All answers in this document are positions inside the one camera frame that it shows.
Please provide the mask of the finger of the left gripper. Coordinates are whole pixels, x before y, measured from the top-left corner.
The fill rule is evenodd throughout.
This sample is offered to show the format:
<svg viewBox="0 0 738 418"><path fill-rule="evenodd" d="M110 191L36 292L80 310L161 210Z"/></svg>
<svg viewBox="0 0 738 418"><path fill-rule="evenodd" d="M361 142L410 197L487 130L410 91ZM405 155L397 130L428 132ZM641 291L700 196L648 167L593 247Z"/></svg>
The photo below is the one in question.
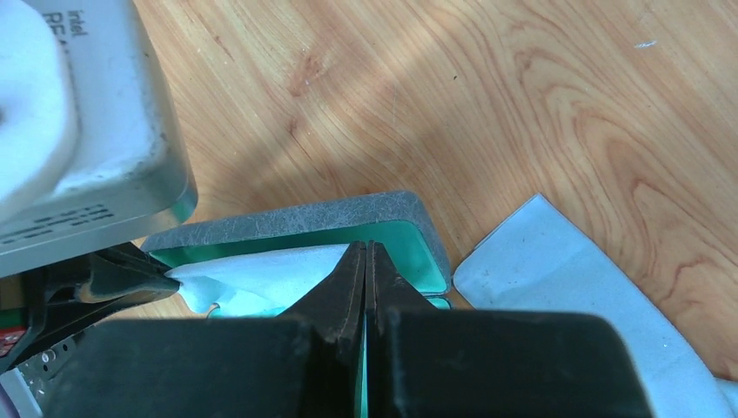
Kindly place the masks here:
<svg viewBox="0 0 738 418"><path fill-rule="evenodd" d="M120 311L179 289L131 243L1 279L1 367L11 369Z"/></svg>

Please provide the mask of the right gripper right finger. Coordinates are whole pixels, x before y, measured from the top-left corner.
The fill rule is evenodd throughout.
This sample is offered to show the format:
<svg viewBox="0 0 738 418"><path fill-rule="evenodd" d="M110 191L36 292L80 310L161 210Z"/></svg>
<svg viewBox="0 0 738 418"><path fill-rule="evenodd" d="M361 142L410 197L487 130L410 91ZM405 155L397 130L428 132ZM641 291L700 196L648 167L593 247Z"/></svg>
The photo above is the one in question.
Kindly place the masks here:
<svg viewBox="0 0 738 418"><path fill-rule="evenodd" d="M386 248L366 249L371 417L649 417L634 362L601 317L439 309Z"/></svg>

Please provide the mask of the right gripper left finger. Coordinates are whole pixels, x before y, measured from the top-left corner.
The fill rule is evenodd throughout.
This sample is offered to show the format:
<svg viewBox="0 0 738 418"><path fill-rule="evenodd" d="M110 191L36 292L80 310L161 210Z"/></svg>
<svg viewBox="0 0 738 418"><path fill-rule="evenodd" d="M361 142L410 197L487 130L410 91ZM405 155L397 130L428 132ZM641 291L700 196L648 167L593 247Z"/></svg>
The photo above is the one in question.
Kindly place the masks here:
<svg viewBox="0 0 738 418"><path fill-rule="evenodd" d="M357 417L366 245L271 318L109 320L49 393L47 417Z"/></svg>

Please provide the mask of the light blue cleaning cloth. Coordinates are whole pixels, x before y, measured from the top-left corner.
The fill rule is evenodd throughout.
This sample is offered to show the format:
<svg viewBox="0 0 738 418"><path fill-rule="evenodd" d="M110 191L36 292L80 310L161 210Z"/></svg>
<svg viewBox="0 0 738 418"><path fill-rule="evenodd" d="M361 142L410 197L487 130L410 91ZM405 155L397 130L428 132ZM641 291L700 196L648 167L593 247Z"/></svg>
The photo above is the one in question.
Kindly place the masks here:
<svg viewBox="0 0 738 418"><path fill-rule="evenodd" d="M277 314L329 275L347 244L230 256L175 267L165 274L195 314L214 307L224 317Z"/></svg>

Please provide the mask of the grey glasses case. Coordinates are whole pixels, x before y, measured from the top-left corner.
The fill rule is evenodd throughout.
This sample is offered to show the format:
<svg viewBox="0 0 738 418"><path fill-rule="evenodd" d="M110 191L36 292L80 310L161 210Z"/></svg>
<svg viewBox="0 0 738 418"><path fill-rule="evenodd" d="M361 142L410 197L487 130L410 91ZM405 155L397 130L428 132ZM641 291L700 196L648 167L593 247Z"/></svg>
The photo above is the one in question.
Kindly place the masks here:
<svg viewBox="0 0 738 418"><path fill-rule="evenodd" d="M447 308L452 272L420 197L379 192L187 224L151 235L143 250L168 266L309 246L377 241L399 273L435 306Z"/></svg>

